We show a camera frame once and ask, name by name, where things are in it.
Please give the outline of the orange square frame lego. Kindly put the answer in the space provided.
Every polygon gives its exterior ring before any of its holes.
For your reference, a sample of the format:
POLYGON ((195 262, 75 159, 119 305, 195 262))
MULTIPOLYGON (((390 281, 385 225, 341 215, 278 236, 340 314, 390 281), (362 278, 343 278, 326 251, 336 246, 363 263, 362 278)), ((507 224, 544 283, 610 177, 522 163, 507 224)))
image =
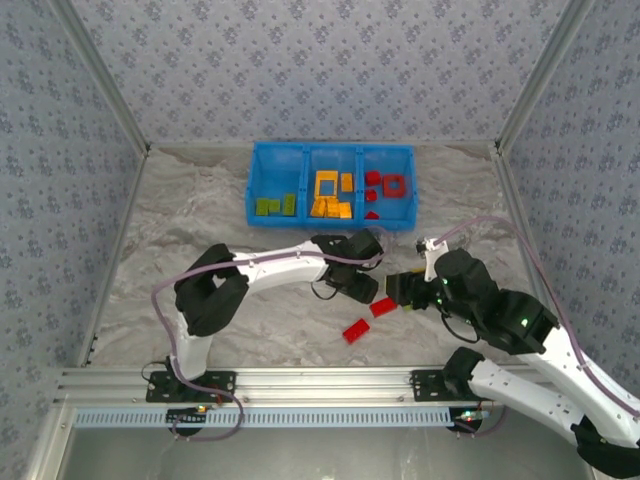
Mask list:
POLYGON ((336 170, 318 170, 315 173, 314 197, 336 198, 339 186, 339 172, 336 170))

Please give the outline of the blue three-compartment plastic bin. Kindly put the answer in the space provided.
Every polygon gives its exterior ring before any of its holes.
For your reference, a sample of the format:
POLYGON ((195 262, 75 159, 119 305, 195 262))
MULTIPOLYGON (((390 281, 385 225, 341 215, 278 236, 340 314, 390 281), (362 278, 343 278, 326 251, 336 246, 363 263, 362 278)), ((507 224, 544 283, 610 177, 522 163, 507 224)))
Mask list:
POLYGON ((416 225, 419 196, 414 148, 408 145, 341 144, 341 143, 285 143, 257 142, 254 144, 249 177, 245 191, 247 223, 256 227, 304 228, 319 230, 354 230, 380 226, 388 231, 410 231, 416 225), (315 173, 318 170, 339 172, 337 199, 350 202, 352 219, 314 218, 310 216, 314 197, 315 173), (365 173, 377 170, 405 177, 406 195, 385 198, 382 180, 377 186, 365 184, 365 173), (352 173, 354 191, 343 193, 340 174, 352 173), (365 201, 365 191, 377 192, 375 202, 365 201), (282 214, 286 193, 297 196, 296 215, 282 214), (256 216, 258 198, 279 199, 281 211, 268 216, 256 216), (365 215, 374 211, 377 220, 365 215))

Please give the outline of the right controller board with light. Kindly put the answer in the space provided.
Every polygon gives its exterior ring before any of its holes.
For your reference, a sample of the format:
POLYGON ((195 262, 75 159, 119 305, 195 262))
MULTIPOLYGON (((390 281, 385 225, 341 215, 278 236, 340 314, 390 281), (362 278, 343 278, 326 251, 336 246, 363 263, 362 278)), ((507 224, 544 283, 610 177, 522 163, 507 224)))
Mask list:
POLYGON ((463 434, 477 434, 489 417, 488 411, 478 408, 450 408, 449 413, 453 422, 450 430, 463 434))

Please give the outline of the controller board with light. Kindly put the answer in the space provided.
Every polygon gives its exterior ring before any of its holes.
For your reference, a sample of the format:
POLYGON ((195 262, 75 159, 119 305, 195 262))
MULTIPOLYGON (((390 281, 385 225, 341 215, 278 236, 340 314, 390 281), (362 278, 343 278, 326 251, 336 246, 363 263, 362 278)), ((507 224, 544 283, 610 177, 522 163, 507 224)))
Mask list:
POLYGON ((204 428, 205 422, 206 412, 197 407, 169 409, 165 415, 165 423, 174 436, 192 437, 204 428))
POLYGON ((478 408, 450 408, 449 413, 453 422, 450 430, 463 434, 477 434, 489 417, 488 411, 478 408))

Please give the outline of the grey metal lower panel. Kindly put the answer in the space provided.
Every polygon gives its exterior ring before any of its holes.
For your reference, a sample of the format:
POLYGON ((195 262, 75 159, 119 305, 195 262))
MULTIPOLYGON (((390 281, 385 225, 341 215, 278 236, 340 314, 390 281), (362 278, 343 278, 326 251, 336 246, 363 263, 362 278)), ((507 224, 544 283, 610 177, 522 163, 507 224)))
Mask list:
POLYGON ((594 480, 575 451, 519 418, 492 435, 440 428, 246 429, 191 443, 163 429, 78 429, 58 480, 594 480))

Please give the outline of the left controller board with light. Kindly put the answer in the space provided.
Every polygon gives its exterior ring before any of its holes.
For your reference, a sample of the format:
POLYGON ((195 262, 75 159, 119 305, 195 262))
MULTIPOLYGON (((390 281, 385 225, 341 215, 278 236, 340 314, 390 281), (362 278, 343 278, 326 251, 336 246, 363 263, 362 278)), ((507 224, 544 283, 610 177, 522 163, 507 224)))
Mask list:
POLYGON ((192 437, 204 428, 205 422, 206 412, 197 407, 169 409, 165 415, 165 423, 174 436, 192 437))

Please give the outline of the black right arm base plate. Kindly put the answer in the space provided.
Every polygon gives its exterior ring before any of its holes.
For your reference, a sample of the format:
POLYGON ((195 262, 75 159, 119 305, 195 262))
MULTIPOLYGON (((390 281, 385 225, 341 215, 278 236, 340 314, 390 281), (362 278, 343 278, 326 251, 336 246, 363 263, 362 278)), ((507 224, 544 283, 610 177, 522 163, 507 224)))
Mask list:
POLYGON ((474 394, 462 380, 441 369, 412 370, 409 384, 416 402, 475 402, 483 397, 474 394))

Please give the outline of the aluminium front rail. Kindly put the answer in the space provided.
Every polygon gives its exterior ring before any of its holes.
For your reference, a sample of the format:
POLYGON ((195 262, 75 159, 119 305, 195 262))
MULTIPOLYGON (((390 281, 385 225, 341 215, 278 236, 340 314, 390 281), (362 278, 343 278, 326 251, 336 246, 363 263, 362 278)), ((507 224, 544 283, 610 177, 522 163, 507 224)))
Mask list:
MULTIPOLYGON (((237 374, 235 396, 248 407, 390 407, 414 402, 414 366, 253 367, 237 374)), ((159 406, 148 403, 148 382, 138 368, 72 368, 62 371, 53 399, 74 406, 159 406)))

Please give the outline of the aluminium rail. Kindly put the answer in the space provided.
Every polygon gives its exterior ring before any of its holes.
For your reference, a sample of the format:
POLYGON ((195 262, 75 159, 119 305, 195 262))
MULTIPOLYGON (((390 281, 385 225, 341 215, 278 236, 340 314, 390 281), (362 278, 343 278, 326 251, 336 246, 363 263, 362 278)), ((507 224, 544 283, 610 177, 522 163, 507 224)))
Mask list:
MULTIPOLYGON (((235 396, 248 407, 390 407, 414 402, 414 366, 253 367, 237 374, 235 396)), ((74 406, 159 406, 148 403, 148 382, 138 368, 72 368, 62 371, 53 399, 74 406)))
POLYGON ((108 304, 110 292, 112 289, 113 281, 115 279, 122 251, 124 248, 127 228, 132 216, 136 197, 140 184, 144 175, 144 169, 149 157, 150 148, 147 148, 140 159, 140 162, 135 171, 131 188, 125 203, 124 212, 119 222, 119 228, 115 238, 109 260, 106 265, 106 274, 98 292, 96 303, 92 311, 89 323, 87 325, 86 334, 83 339, 82 346, 78 355, 76 365, 80 368, 85 368, 92 363, 92 355, 94 352, 94 343, 98 338, 98 334, 101 328, 102 315, 106 305, 108 304))
POLYGON ((562 310, 554 301, 550 281, 534 249, 508 162, 499 154, 492 158, 509 213, 504 224, 517 241, 528 279, 526 290, 513 286, 503 288, 507 295, 509 327, 515 331, 518 340, 524 341, 525 347, 533 349, 531 352, 520 350, 518 358, 535 368, 568 373, 576 363, 571 335, 565 328, 562 310))

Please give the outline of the aluminium right side rail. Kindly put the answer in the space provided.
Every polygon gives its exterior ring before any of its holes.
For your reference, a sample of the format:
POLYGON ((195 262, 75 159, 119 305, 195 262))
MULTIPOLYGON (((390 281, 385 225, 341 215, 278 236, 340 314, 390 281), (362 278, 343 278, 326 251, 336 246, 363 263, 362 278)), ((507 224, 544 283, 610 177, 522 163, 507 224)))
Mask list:
POLYGON ((565 328, 562 310, 554 301, 550 281, 534 249, 508 162, 499 154, 492 158, 509 213, 504 224, 517 241, 528 279, 526 290, 513 286, 503 288, 507 295, 509 327, 515 331, 518 340, 524 341, 525 347, 533 349, 531 352, 520 350, 518 358, 535 368, 568 373, 576 363, 571 335, 565 328))

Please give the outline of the aluminium right corner post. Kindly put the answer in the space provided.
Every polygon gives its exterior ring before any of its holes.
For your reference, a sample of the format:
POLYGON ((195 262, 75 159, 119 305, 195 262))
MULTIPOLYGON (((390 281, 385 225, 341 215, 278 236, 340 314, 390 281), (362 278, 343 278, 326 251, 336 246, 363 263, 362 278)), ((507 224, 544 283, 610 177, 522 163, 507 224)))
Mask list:
POLYGON ((506 156, 513 147, 595 3, 596 0, 567 0, 565 9, 495 140, 497 152, 501 156, 506 156))

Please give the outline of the aluminium corner post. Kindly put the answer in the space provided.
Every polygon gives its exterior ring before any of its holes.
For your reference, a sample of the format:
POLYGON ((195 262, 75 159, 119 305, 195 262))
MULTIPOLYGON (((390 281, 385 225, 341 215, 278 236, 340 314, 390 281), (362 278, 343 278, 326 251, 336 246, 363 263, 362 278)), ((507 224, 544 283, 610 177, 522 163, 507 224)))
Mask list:
POLYGON ((47 0, 47 2, 61 23, 69 41, 81 57, 106 104, 123 129, 125 136, 131 142, 136 153, 145 158, 149 145, 71 0, 47 0))
POLYGON ((567 0, 565 9, 495 140, 497 152, 501 156, 506 156, 513 147, 595 3, 596 0, 567 0))

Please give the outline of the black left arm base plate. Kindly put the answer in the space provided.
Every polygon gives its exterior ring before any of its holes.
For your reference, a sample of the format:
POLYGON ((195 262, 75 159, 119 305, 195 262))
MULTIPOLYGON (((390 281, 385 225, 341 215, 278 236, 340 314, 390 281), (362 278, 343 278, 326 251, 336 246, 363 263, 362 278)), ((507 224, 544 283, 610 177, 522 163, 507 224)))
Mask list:
MULTIPOLYGON (((207 370, 192 383, 207 389, 218 389, 235 393, 237 374, 229 370, 207 370)), ((232 403, 224 395, 194 390, 182 382, 171 371, 153 371, 150 374, 146 393, 148 403, 232 403)))

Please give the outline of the aluminium left side rail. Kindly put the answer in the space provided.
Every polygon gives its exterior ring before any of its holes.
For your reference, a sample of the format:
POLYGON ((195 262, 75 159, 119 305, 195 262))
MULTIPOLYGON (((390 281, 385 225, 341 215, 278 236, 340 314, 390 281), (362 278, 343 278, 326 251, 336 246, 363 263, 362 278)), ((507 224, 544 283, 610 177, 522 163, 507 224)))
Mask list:
POLYGON ((115 279, 122 251, 124 248, 127 228, 132 216, 136 197, 140 184, 144 175, 144 169, 149 157, 150 148, 147 148, 140 159, 140 162, 135 171, 131 188, 125 203, 124 212, 119 222, 119 228, 115 238, 109 260, 106 265, 106 274, 98 292, 96 303, 92 311, 89 323, 87 325, 86 334, 83 339, 82 346, 78 355, 76 365, 80 368, 85 368, 92 363, 92 355, 94 352, 94 343, 98 338, 98 334, 101 328, 102 315, 106 305, 108 304, 110 292, 112 289, 113 281, 115 279))

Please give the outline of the aluminium left corner post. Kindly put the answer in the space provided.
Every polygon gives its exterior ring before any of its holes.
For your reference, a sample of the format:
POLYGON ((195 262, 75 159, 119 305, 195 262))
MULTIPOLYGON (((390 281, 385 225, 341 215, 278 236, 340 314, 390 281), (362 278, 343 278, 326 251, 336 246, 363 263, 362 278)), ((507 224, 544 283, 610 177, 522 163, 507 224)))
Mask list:
POLYGON ((81 57, 106 104, 123 129, 125 136, 131 142, 136 153, 145 158, 149 145, 71 0, 47 0, 47 2, 61 23, 69 41, 81 57))

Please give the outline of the aluminium left lower frame leg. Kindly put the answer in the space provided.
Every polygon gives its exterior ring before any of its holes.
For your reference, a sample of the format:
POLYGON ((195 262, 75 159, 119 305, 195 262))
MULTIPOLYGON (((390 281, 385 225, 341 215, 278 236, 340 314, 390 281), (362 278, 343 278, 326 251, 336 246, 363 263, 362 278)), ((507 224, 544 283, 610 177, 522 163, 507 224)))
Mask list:
POLYGON ((56 480, 73 430, 76 410, 55 404, 45 417, 27 469, 26 480, 56 480))

